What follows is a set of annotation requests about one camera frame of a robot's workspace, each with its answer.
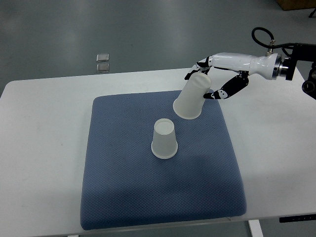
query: white paper cup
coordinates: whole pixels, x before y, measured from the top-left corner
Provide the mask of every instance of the white paper cup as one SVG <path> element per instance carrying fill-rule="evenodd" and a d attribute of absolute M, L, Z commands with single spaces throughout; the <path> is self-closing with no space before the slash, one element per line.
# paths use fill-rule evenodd
<path fill-rule="evenodd" d="M 205 102 L 203 95 L 211 87 L 211 78 L 204 73 L 193 73 L 178 98 L 173 102 L 174 112 L 183 119 L 196 119 Z"/>
<path fill-rule="evenodd" d="M 167 118 L 155 122 L 152 142 L 152 152 L 160 159 L 173 157 L 178 151 L 178 143 L 174 124 Z"/>

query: gray floor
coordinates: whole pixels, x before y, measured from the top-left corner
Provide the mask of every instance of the gray floor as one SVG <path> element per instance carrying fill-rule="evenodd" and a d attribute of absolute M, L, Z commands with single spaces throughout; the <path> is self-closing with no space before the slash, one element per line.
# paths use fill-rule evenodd
<path fill-rule="evenodd" d="M 187 68 L 218 52 L 262 56 L 266 50 L 251 38 L 257 26 L 272 31 L 276 43 L 315 44 L 311 11 L 282 11 L 275 0 L 2 0 L 0 95 L 12 80 L 95 74 L 96 55 L 103 52 L 110 54 L 110 73 Z M 310 65 L 298 64 L 305 78 Z M 316 235 L 315 221 L 280 224 L 271 219 L 261 225 L 265 237 Z M 134 235 L 250 233 L 243 222 L 125 236 Z"/>

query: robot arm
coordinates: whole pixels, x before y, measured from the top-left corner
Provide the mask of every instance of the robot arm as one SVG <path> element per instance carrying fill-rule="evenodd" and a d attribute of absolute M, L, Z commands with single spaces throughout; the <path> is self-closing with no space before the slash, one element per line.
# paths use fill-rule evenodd
<path fill-rule="evenodd" d="M 195 72 L 207 74 L 211 67 L 237 72 L 239 75 L 229 80 L 222 88 L 204 96 L 207 99 L 226 99 L 248 85 L 249 75 L 259 74 L 265 79 L 276 79 L 281 73 L 281 70 L 279 70 L 280 64 L 281 55 L 277 53 L 263 57 L 237 53 L 218 53 L 193 65 L 185 79 L 188 80 Z"/>
<path fill-rule="evenodd" d="M 271 37 L 270 45 L 263 44 L 256 39 L 256 30 L 262 30 L 269 34 Z M 219 90 L 204 95 L 206 99 L 226 99 L 248 85 L 249 75 L 259 74 L 268 80 L 276 79 L 277 76 L 286 77 L 286 80 L 292 80 L 297 61 L 310 61 L 313 62 L 312 69 L 309 73 L 309 78 L 302 85 L 302 90 L 316 99 L 316 45 L 302 43 L 274 45 L 275 41 L 272 33 L 262 27 L 253 29 L 252 38 L 256 43 L 268 49 L 265 56 L 256 57 L 237 53 L 218 53 L 193 65 L 185 76 L 185 80 L 190 79 L 190 76 L 195 72 L 207 74 L 211 67 L 237 72 L 238 75 L 229 80 Z M 280 54 L 273 53 L 274 48 L 282 48 L 287 57 L 282 60 Z M 291 49 L 292 54 L 289 54 L 285 49 Z"/>

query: black cable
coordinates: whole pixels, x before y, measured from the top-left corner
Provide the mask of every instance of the black cable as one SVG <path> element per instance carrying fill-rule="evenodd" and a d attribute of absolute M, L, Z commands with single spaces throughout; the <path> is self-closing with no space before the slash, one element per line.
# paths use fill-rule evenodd
<path fill-rule="evenodd" d="M 310 13 L 309 18 L 312 18 L 312 17 L 314 16 L 315 12 L 316 12 L 316 8 L 314 9 L 314 11 L 312 11 L 312 12 Z"/>
<path fill-rule="evenodd" d="M 289 54 L 286 50 L 285 50 L 285 48 L 282 48 L 282 51 L 283 51 L 283 53 L 286 55 L 286 56 L 291 56 L 291 54 Z"/>
<path fill-rule="evenodd" d="M 264 44 L 264 43 L 260 42 L 259 40 L 257 40 L 257 38 L 255 36 L 255 32 L 257 30 L 264 31 L 264 32 L 268 33 L 268 35 L 270 36 L 271 40 L 274 40 L 275 38 L 274 38 L 273 34 L 269 30 L 267 30 L 266 28 L 263 28 L 263 27 L 256 27 L 256 28 L 254 28 L 252 30 L 252 32 L 251 32 L 251 37 L 257 44 L 259 44 L 260 46 L 262 46 L 264 48 L 272 48 L 272 49 L 274 49 L 274 48 L 288 48 L 288 49 L 291 49 L 291 46 L 294 46 L 293 43 L 283 43 L 283 44 L 277 44 L 277 45 Z"/>

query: blue textured pad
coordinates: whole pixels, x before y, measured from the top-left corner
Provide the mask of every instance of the blue textured pad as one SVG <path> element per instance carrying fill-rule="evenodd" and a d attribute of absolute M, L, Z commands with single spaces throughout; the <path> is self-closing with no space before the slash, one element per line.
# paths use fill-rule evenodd
<path fill-rule="evenodd" d="M 243 215 L 238 164 L 216 100 L 194 120 L 172 108 L 180 91 L 98 97 L 93 102 L 81 197 L 85 230 Z M 171 119 L 178 152 L 152 154 L 154 124 Z"/>

